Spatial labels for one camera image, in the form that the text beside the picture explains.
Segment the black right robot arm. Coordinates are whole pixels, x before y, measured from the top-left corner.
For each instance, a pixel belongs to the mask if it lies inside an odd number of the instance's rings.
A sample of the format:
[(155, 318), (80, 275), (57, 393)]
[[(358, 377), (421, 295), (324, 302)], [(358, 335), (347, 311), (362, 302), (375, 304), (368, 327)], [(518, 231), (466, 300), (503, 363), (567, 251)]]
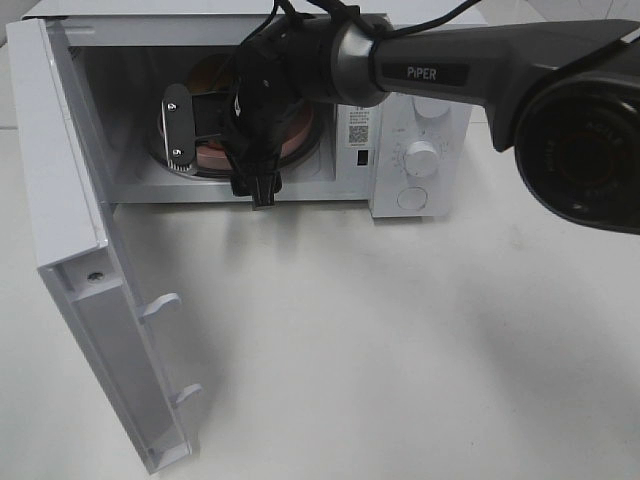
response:
[(288, 13), (234, 51), (229, 88), (192, 101), (237, 196), (270, 206), (286, 129), (307, 102), (373, 107), (393, 93), (481, 107), (531, 194), (590, 228), (639, 231), (639, 25), (600, 19), (393, 29), (332, 2)]

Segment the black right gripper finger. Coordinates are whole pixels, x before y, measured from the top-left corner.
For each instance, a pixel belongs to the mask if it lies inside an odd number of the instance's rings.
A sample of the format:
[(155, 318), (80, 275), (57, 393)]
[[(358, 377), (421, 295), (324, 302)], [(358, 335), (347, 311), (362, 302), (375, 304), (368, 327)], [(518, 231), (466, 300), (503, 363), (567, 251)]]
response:
[(279, 160), (278, 154), (267, 151), (248, 151), (231, 156), (233, 195), (249, 198), (254, 210), (273, 207), (275, 196), (282, 188)]
[(214, 77), (214, 92), (230, 94), (236, 91), (245, 76), (244, 61), (240, 53), (226, 59)]

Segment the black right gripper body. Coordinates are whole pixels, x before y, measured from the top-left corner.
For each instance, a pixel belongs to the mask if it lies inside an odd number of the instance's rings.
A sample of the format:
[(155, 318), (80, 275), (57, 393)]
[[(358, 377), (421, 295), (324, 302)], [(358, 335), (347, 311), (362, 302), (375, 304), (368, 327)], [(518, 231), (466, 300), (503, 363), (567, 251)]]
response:
[(214, 143), (231, 165), (278, 165), (305, 100), (276, 80), (242, 79), (222, 90), (190, 94), (192, 163)]

